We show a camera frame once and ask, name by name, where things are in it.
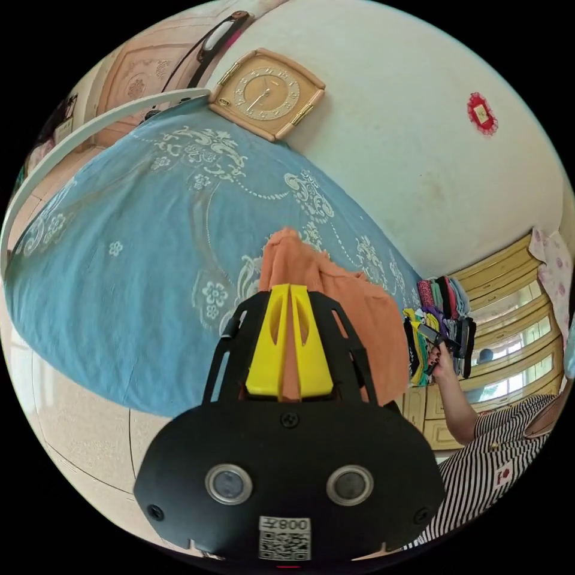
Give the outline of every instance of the woman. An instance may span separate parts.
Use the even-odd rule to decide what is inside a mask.
[[[529,467],[553,430],[575,377],[575,322],[565,348],[567,384],[558,395],[532,395],[507,409],[477,414],[469,405],[445,344],[430,354],[437,361],[447,427],[464,448],[440,464],[446,497],[437,515],[408,547],[441,537],[471,521],[499,500]]]

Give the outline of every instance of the black and white striped shirt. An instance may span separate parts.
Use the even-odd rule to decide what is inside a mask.
[[[549,434],[533,439],[525,430],[555,395],[533,395],[507,409],[478,417],[475,439],[440,463],[445,499],[415,547],[475,519],[517,481]]]

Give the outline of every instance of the orange towel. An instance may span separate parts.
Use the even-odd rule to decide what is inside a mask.
[[[351,273],[329,260],[326,253],[304,244],[296,231],[276,232],[264,248],[259,290],[292,283],[306,285],[338,301],[364,347],[370,361],[377,401],[385,405],[398,399],[409,382],[409,351],[403,320],[394,299],[364,273]],[[283,378],[286,401],[299,400],[292,322],[287,323],[288,346]],[[367,400],[365,389],[362,390]]]

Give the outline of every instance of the bed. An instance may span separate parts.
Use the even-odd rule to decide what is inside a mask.
[[[369,215],[286,144],[212,113],[206,90],[144,98],[79,132],[184,93],[81,168],[8,261],[18,205],[80,136],[60,143],[14,198],[0,252],[8,312],[33,350],[92,392],[166,417],[201,402],[226,321],[257,291],[262,249],[285,226],[400,309],[420,305],[419,276]]]

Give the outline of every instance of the red paper cut decoration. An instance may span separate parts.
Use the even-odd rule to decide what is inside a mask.
[[[471,94],[467,102],[467,115],[482,134],[493,136],[496,133],[499,122],[494,116],[491,106],[479,92]]]

